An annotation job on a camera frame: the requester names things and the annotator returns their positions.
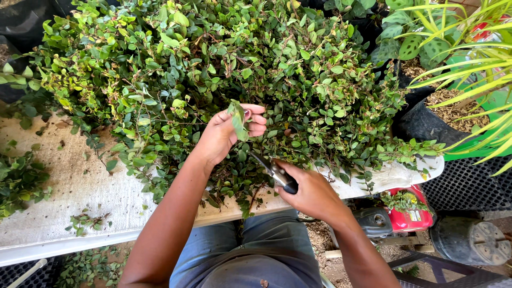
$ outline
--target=red engine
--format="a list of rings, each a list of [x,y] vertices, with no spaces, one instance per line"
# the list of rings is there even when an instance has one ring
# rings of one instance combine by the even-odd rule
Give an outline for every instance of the red engine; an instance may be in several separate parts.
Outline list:
[[[411,192],[416,197],[417,201],[426,204],[425,197],[418,185],[412,185],[409,188],[395,188],[391,189],[390,192],[391,195],[396,195],[397,192],[403,190]],[[386,210],[388,211],[393,232],[395,233],[427,230],[434,224],[432,214],[426,210],[414,209],[408,212],[399,212],[395,209]]]

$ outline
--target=pruning shears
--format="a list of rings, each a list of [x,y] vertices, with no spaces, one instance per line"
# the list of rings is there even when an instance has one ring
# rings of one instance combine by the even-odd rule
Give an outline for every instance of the pruning shears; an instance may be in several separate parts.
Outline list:
[[[297,194],[298,183],[291,177],[286,171],[281,168],[275,161],[274,158],[270,158],[270,161],[265,159],[262,155],[249,151],[249,153],[256,158],[263,167],[267,169],[267,172],[275,182],[282,186],[284,190],[290,194]]]

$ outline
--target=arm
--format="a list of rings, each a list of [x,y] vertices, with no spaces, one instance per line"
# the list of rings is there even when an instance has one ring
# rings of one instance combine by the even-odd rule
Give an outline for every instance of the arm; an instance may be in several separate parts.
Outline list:
[[[265,108],[241,104],[249,136],[263,135]],[[192,230],[210,173],[228,154],[237,136],[231,116],[222,111],[208,123],[198,144],[142,229],[130,253],[119,287],[169,287],[169,277]]]
[[[386,261],[368,240],[352,215],[325,177],[315,171],[304,171],[279,161],[279,165],[298,182],[295,195],[282,187],[277,192],[295,209],[329,224],[336,235],[343,254],[345,269],[352,286],[399,288],[400,284]]]

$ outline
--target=person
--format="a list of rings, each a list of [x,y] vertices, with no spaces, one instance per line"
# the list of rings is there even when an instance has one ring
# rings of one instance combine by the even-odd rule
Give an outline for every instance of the person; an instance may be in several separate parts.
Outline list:
[[[246,120],[252,119],[249,136],[263,135],[265,108],[241,105]],[[284,161],[278,164],[297,180],[298,192],[275,189],[295,209],[249,217],[243,225],[243,247],[237,243],[233,222],[193,229],[210,174],[236,141],[231,116],[227,111],[216,114],[140,233],[120,288],[322,287],[318,262],[296,209],[334,229],[353,287],[400,287],[327,180]]]

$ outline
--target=right hand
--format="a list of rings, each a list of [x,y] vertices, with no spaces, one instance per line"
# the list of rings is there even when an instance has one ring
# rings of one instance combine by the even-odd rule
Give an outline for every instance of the right hand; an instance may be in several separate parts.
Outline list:
[[[281,198],[292,207],[327,223],[330,218],[340,212],[346,212],[344,210],[347,210],[348,207],[341,201],[322,174],[316,171],[302,170],[278,159],[275,159],[275,162],[298,183],[298,192],[295,195],[287,193],[281,186],[274,188]]]

